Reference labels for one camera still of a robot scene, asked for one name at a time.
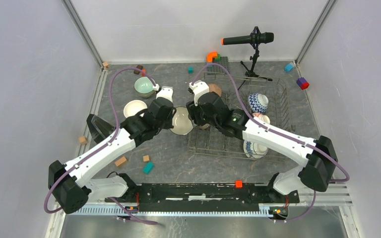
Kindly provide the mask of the pink speckled bowl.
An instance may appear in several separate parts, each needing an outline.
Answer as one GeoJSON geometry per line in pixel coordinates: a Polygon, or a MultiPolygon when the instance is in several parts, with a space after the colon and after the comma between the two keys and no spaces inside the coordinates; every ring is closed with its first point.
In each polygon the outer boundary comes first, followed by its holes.
{"type": "Polygon", "coordinates": [[[221,87],[218,86],[217,84],[209,83],[209,84],[208,84],[208,87],[209,87],[209,92],[214,92],[214,93],[216,93],[219,97],[222,96],[222,89],[221,89],[221,87]]]}

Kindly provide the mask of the teal and white bowl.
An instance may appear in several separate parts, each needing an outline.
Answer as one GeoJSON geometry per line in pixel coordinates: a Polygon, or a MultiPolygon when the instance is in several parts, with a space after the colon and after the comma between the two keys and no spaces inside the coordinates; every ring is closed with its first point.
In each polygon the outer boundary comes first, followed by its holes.
{"type": "Polygon", "coordinates": [[[173,128],[170,131],[177,135],[187,135],[193,129],[193,122],[189,118],[189,113],[186,107],[177,107],[176,113],[172,119],[173,128]]]}

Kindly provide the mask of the orange bowl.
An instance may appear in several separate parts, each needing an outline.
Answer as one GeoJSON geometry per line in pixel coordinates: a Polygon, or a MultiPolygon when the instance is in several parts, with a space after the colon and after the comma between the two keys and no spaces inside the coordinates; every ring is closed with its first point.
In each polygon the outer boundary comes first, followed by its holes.
{"type": "Polygon", "coordinates": [[[142,100],[132,100],[128,102],[123,110],[125,118],[132,117],[136,115],[136,113],[147,109],[147,104],[142,100]]]}

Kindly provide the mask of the mint green flower bowl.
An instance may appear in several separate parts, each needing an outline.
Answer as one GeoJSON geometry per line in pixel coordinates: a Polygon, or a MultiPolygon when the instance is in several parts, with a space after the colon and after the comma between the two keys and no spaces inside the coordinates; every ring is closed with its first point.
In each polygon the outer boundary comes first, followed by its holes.
{"type": "Polygon", "coordinates": [[[134,89],[136,93],[143,98],[149,98],[155,93],[151,80],[145,76],[135,81],[134,89]]]}

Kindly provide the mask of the red and white bowl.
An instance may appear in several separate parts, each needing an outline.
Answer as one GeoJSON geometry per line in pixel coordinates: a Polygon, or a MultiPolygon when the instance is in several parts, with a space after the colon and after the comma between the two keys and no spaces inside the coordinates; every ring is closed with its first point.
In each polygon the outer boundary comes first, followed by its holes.
{"type": "Polygon", "coordinates": [[[267,115],[261,113],[253,113],[254,118],[259,118],[261,121],[270,124],[270,118],[267,115]]]}

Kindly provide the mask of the dark brown patterned bowl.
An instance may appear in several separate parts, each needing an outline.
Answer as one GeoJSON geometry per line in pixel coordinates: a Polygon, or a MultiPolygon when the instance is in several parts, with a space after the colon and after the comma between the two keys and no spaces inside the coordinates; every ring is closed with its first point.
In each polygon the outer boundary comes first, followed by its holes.
{"type": "Polygon", "coordinates": [[[204,130],[205,130],[205,129],[208,129],[208,128],[210,128],[210,127],[211,127],[211,125],[208,124],[208,123],[199,126],[200,129],[204,129],[204,130]]]}

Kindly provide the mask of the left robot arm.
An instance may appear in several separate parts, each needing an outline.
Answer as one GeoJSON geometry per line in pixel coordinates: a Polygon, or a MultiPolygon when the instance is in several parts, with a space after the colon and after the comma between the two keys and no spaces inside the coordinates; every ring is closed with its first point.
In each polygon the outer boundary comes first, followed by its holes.
{"type": "Polygon", "coordinates": [[[157,96],[149,108],[119,123],[115,131],[97,144],[97,147],[65,164],[56,160],[49,165],[48,187],[44,209],[53,196],[66,214],[78,211],[89,198],[97,193],[90,181],[111,161],[153,139],[161,130],[172,128],[176,109],[171,96],[157,96]]]}

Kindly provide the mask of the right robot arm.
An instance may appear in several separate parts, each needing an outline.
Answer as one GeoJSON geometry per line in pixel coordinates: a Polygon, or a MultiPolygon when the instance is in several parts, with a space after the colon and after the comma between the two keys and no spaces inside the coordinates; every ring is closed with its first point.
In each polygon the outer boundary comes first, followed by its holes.
{"type": "Polygon", "coordinates": [[[273,176],[266,190],[270,201],[280,202],[299,188],[318,192],[328,189],[338,162],[330,138],[313,139],[282,130],[255,119],[246,108],[230,109],[214,92],[203,94],[197,102],[188,102],[186,108],[197,125],[209,124],[227,137],[265,146],[298,164],[273,176]]]}

